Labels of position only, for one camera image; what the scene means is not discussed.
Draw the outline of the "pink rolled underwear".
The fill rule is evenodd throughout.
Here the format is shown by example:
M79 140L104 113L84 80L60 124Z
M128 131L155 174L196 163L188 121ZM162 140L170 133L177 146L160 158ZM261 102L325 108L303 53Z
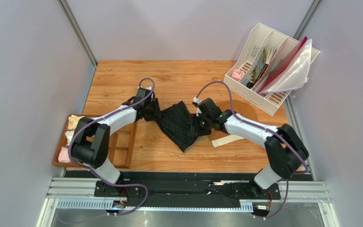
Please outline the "pink rolled underwear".
M71 163L67 147L61 147L58 155L58 162L62 164Z

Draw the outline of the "pink sticky note pad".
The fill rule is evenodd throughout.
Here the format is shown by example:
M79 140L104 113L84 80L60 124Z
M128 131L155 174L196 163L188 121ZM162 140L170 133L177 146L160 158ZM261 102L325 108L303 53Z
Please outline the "pink sticky note pad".
M236 81L239 81L244 77L244 75L245 75L245 72L243 70L234 69L232 71L231 78Z

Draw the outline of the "orange ribbed underwear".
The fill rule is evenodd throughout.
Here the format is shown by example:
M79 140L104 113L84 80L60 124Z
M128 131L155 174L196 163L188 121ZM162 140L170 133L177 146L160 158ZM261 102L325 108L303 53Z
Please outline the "orange ribbed underwear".
M216 105L221 109L222 112L230 109L229 100L217 102ZM253 121L258 121L257 113L255 112L254 108L248 103L233 99L233 109L236 114L240 114L241 116ZM244 139L243 137L237 135L225 134L221 131L215 130L212 131L208 138L211 141L213 147L215 148Z

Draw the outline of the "illustrated booklet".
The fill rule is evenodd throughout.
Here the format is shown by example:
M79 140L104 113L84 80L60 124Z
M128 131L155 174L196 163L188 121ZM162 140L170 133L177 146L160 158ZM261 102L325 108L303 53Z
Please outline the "illustrated booklet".
M274 47L262 47L249 71L241 79L241 83L251 89L264 74L277 49Z

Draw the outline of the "aluminium rail frame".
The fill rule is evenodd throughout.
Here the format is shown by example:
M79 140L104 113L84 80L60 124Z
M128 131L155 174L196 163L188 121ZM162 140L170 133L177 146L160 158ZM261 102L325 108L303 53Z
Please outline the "aluminium rail frame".
M115 221L119 226L136 226L143 215L153 213L159 223L164 224L167 215L195 214L212 225L231 226L233 218L246 217L255 226L283 226L291 220L293 226L310 227L338 226L332 201L324 182L312 181L309 175L295 175L293 180L282 182L283 198L278 201L255 202L241 200L237 208L153 208L140 203L126 207L131 214L126 216L112 213L114 198L92 196L92 180L85 178L55 177L52 179L37 225L94 226L99 221Z

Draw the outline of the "wooden compartment tray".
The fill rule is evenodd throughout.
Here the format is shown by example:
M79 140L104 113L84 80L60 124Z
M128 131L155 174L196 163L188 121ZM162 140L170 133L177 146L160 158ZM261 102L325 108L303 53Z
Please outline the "wooden compartment tray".
M68 131L67 124L68 119L66 120L59 144L57 146L52 161L52 164L57 167L75 167L75 165L73 165L72 163L62 164L58 162L58 155L61 147L68 147L66 145L67 140L64 135L64 133ZM133 124L128 124L110 136L108 159L116 168L128 169L130 167L132 152L135 144L137 125L138 124L136 122Z

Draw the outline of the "red plastic folder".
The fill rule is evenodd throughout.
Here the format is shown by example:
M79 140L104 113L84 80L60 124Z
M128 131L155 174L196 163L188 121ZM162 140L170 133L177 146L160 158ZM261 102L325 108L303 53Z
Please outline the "red plastic folder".
M301 88L309 73L311 53L311 39L304 37L300 43L285 39L252 90L258 94L267 94Z

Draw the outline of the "cream rolled underwear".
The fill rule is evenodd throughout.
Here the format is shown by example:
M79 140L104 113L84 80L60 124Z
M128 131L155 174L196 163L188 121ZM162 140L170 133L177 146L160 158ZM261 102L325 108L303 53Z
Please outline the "cream rolled underwear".
M67 129L69 131L74 131L78 125L78 122L80 119L84 118L84 116L78 116L78 115L70 115L68 117L68 124L67 124Z

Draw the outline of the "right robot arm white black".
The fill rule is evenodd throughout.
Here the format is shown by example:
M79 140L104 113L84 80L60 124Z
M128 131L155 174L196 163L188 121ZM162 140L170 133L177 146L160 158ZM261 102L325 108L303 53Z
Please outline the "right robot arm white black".
M210 98L194 98L196 114L190 116L189 136L210 135L213 131L239 136L263 147L269 164L254 177L257 188L268 189L281 179L290 179L305 165L309 152L292 126L280 127L261 124L247 119L230 109L221 111Z

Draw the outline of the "black striped underwear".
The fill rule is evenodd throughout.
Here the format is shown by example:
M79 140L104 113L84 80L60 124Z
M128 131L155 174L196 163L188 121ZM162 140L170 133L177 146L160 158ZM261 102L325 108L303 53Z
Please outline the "black striped underwear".
M183 101L162 110L161 118L156 120L156 123L162 133L183 153L200 140L200 137L189 136L190 112Z

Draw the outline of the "clear bubble plastic folder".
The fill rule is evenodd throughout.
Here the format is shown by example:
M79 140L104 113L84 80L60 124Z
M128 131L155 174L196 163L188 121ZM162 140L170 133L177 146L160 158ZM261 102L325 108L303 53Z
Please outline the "clear bubble plastic folder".
M299 48L274 68L258 94L279 93L300 89L307 81L311 65L312 39L304 37Z

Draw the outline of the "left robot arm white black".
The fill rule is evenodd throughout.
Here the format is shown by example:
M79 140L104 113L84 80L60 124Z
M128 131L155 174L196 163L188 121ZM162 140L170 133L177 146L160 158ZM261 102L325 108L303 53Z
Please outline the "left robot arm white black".
M81 118L69 144L69 157L86 166L106 184L117 184L121 172L108 158L110 137L140 119L151 121L159 117L153 87L139 87L137 94L116 110L94 119Z

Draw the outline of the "aluminium corner post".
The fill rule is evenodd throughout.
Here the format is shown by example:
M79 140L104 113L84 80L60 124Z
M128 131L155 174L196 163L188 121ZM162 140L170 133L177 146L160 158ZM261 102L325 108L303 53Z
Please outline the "aluminium corner post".
M314 16L316 15L318 9L320 8L320 6L322 5L323 0L313 0L307 10L307 12L305 13L303 19L301 20L293 38L296 40L299 40L301 38L304 37L304 34L308 28L308 26L310 25L312 19L314 18Z
M96 69L98 65L98 61L68 3L67 0L57 0L58 4L60 5L66 19L68 20L73 32L75 33L81 47L83 48L87 58L89 59L91 65Z

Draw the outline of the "white plastic file rack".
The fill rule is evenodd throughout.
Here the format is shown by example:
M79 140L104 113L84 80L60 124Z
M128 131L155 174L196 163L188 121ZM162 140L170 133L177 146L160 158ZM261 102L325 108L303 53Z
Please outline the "white plastic file rack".
M318 56L312 39L298 41L262 23L250 32L236 64L225 74L229 89L270 115L309 80Z

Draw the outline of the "right aluminium corner post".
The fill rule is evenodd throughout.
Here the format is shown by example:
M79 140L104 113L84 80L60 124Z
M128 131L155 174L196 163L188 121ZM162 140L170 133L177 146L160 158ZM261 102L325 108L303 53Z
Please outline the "right aluminium corner post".
M304 37L304 34L308 28L308 26L310 25L312 19L314 18L314 16L316 15L318 9L320 8L320 6L322 5L323 0L313 0L307 10L307 12L305 13L303 19L301 20L293 38L296 40L299 40L301 38Z

